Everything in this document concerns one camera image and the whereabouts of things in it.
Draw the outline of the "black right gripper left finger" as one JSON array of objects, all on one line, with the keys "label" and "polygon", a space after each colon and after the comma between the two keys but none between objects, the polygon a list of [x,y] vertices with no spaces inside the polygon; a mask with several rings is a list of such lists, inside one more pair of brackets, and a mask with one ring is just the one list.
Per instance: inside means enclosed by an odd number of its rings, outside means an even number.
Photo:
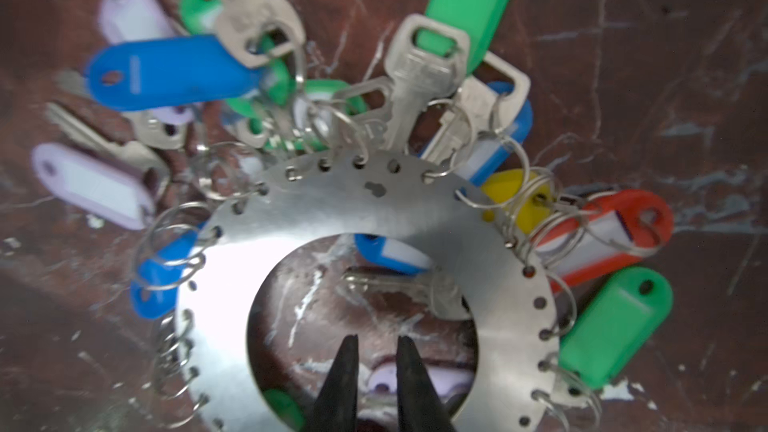
[{"label": "black right gripper left finger", "polygon": [[347,335],[306,419],[305,431],[357,430],[359,341]]}]

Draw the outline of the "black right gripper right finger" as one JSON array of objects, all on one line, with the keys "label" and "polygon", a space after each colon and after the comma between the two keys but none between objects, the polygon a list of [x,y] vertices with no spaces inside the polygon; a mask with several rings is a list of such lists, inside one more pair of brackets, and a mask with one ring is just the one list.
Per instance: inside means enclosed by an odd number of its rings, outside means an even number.
[{"label": "black right gripper right finger", "polygon": [[396,351],[398,430],[454,432],[451,417],[437,395],[415,342],[399,336]]}]

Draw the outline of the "steel key ring disc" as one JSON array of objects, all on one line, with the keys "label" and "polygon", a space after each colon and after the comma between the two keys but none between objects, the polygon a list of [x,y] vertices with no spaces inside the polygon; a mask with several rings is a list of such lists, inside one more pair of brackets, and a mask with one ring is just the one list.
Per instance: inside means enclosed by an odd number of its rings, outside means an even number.
[{"label": "steel key ring disc", "polygon": [[483,217],[487,196],[456,176],[431,179],[429,163],[379,151],[301,156],[257,176],[255,190],[218,206],[194,253],[198,270],[178,293],[183,373],[211,431],[282,431],[255,379],[249,315],[270,273],[300,247],[349,237],[414,250],[435,279],[469,309],[477,333],[474,382],[458,431],[533,431],[555,378],[543,368],[559,343],[545,332],[556,310],[539,263],[525,264]]}]

